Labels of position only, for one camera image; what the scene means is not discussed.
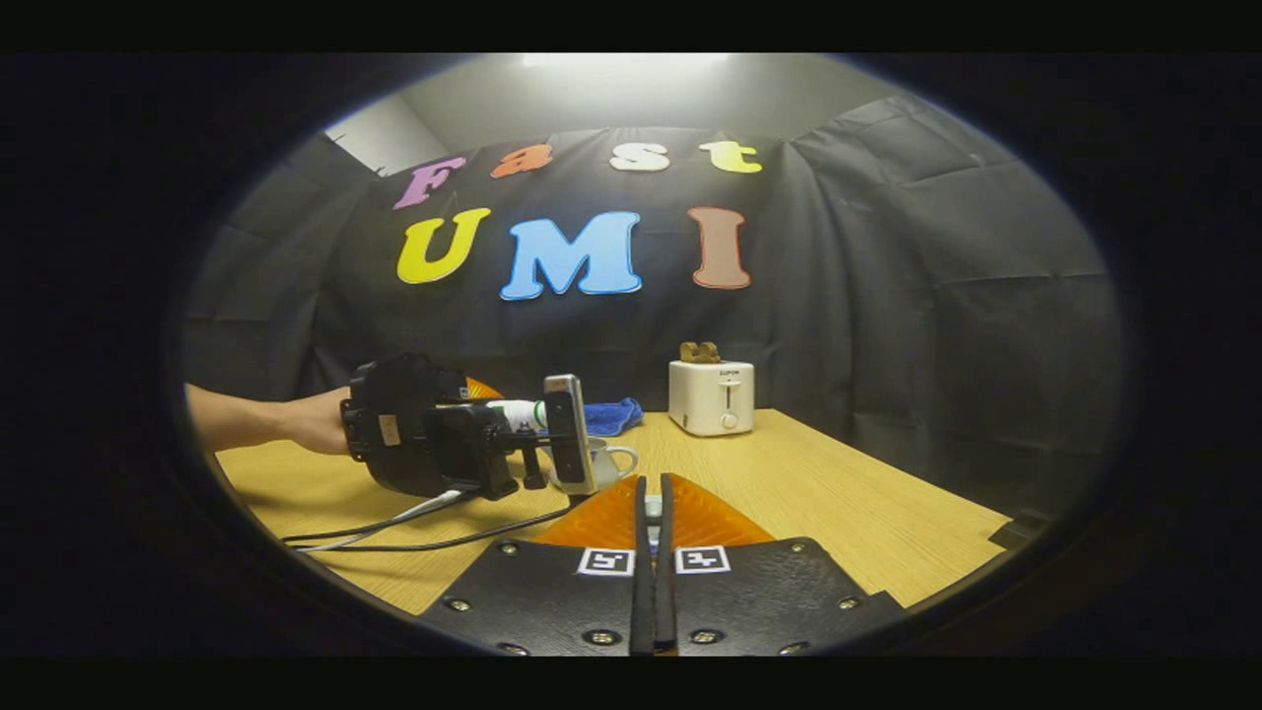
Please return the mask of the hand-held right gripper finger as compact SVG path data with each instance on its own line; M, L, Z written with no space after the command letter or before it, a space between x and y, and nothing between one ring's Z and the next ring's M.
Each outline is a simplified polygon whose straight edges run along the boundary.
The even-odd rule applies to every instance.
M645 491L626 475L536 538L495 540L419 619L501 655L649 655Z
M822 655L907 615L815 538L776 538L676 473L660 486L659 647L680 657Z

